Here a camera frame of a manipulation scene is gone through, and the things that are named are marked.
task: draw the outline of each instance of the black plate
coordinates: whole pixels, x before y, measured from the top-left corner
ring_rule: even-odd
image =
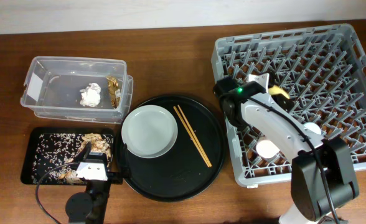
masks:
[[[201,193],[215,180],[225,159],[226,140],[217,118],[204,105],[186,96],[158,96],[140,106],[144,105],[162,106],[173,114],[178,128],[177,139],[167,153],[154,159],[143,159],[128,152],[131,178],[125,181],[143,196],[162,202],[176,202]],[[190,140],[173,109],[177,105],[195,130],[212,167],[206,166]],[[115,146],[116,158],[120,159],[124,153],[121,135]]]
[[[114,132],[108,128],[35,128],[32,130],[22,166],[21,182],[36,184],[35,180],[39,180],[48,170],[55,168],[58,164],[63,164],[64,158],[71,158],[71,153],[75,153],[80,146],[80,136],[88,133],[101,134],[103,138],[108,138],[108,143],[113,146]],[[68,134],[70,139],[64,142],[66,137],[57,136],[58,134]],[[57,149],[63,148],[65,150],[56,152]],[[69,185],[56,178],[44,179],[41,184]]]

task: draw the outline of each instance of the dish rack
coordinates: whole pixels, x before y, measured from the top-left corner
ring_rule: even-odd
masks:
[[[215,81],[230,75],[240,85],[249,74],[275,73],[278,85],[295,101],[290,115],[318,124],[327,139],[341,136],[355,170],[366,169],[366,55],[351,25],[221,38],[211,62]],[[226,127],[239,185],[291,180],[291,165],[282,153],[271,159],[256,153],[259,130],[238,130],[227,119]]]

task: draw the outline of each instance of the clear plastic bin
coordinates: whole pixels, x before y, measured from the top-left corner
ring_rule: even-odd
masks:
[[[121,100],[113,108],[106,76],[115,77],[121,87]],[[80,104],[80,90],[89,83],[101,87],[100,103],[92,108]],[[29,67],[21,105],[40,118],[67,119],[120,124],[128,114],[133,79],[126,74],[122,60],[77,57],[36,57]]]

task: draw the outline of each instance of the white plate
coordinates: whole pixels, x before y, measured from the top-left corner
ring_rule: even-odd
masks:
[[[121,135],[134,155],[155,158],[175,144],[177,123],[173,115],[160,106],[141,106],[126,117]]]

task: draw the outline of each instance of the wooden table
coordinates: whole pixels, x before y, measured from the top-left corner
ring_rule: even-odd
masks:
[[[200,98],[222,113],[212,93],[210,57],[215,40],[231,35],[321,26],[339,22],[298,22],[242,26],[61,32],[0,35],[0,223],[50,223],[38,208],[34,185],[19,177],[29,134],[38,126],[120,126],[36,118],[20,105],[31,60],[38,55],[122,59],[134,78],[132,108],[163,93],[185,93]],[[349,21],[366,53],[366,21]],[[337,211],[351,223],[366,223],[366,171],[357,172],[360,196]],[[246,189],[234,180],[230,158],[216,181],[200,195],[177,203],[144,198],[127,184],[114,185],[105,223],[223,223],[278,217],[292,204],[290,183]],[[65,202],[84,187],[43,186],[44,207],[67,221]]]

